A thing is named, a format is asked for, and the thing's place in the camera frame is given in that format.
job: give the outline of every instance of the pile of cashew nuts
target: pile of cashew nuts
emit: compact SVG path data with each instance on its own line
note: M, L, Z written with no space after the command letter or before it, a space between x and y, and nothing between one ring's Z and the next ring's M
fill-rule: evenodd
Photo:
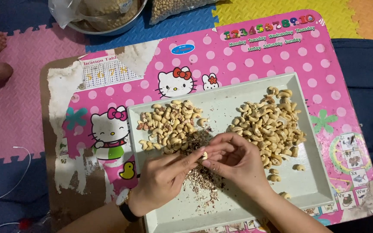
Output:
M138 121L138 130L151 132L149 140L140 140L142 149L150 151L154 148L163 151L165 154L173 154L178 150L188 148L187 137L192 135L198 138L197 129L194 128L194 119L199 126L204 126L206 118L201 118L202 109L196 108L191 101L184 102L173 100L167 107L160 104L154 104L153 112L141 113L141 119Z
M229 131L259 147L265 169L280 166L283 160L297 157L298 145L306 141L306 134L297 128L297 114L301 110L295 109L297 103L290 101L292 91L269 87L268 93L260 103L246 102L238 108L241 116L236 117L229 126ZM295 165L294 169L305 171L300 164ZM272 182L281 181L278 170L271 169L270 173Z

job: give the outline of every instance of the white tray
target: white tray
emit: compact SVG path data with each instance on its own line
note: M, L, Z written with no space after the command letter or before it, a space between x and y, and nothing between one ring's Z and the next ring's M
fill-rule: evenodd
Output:
M182 101L189 99L195 106L204 110L202 116L210 119L208 125L213 130L210 134L215 136L225 132L234 117L240 116L240 112L236 109L237 107L247 101L259 102L263 98L263 95L267 93L267 87L269 86L275 86L279 90L291 89L293 91L291 100L298 104L296 109L302 111L298 114L298 126L303 132L307 133L307 141L299 145L298 157L291 158L290 161L283 161L281 166L276 167L280 172L282 180L279 183L275 182L272 188L277 193L289 193L292 196L290 202L301 209L333 203L334 196L328 182L320 150L318 149L318 143L305 104L305 98L303 97L295 72L130 106L128 108L128 115L137 172L141 171L143 162L147 156L160 155L160 151L145 152L142 150L138 141L142 139L148 140L149 134L143 130L136 130L138 125L137 120L140 119L141 112L153 111L153 104L158 103L164 106L173 99ZM306 167L306 171L293 170L292 167L294 164L303 164ZM206 208L210 213L203 214L202 212L196 212L197 206L201 203L194 201L195 193L187 186L186 191L182 190L168 204L145 216L147 232L189 233L196 230L252 220L262 215L256 205L233 184L226 182L225 188L229 190L218 192L220 200L215 202L215 208L212 208L212 205L210 205Z

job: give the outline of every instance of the yellow duck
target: yellow duck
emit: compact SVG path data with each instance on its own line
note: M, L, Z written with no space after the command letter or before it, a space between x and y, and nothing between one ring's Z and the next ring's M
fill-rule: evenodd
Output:
M135 165L133 162L126 162L123 165L123 172L119 172L120 177L122 177L122 179L132 179L135 176L134 167Z

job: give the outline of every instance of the woman's right hand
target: woman's right hand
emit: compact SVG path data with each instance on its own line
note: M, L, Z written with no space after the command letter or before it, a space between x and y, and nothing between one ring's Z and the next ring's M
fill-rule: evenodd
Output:
M216 135L205 148L204 167L234 182L252 198L273 191L264 173L258 147L236 133Z

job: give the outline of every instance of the woman's left hand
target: woman's left hand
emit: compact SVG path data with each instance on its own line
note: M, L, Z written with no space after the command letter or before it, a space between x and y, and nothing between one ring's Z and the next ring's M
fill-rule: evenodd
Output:
M176 153L148 158L128 200L132 213L140 217L174 199L188 172L198 166L196 161L204 151L205 147L201 147L186 157Z

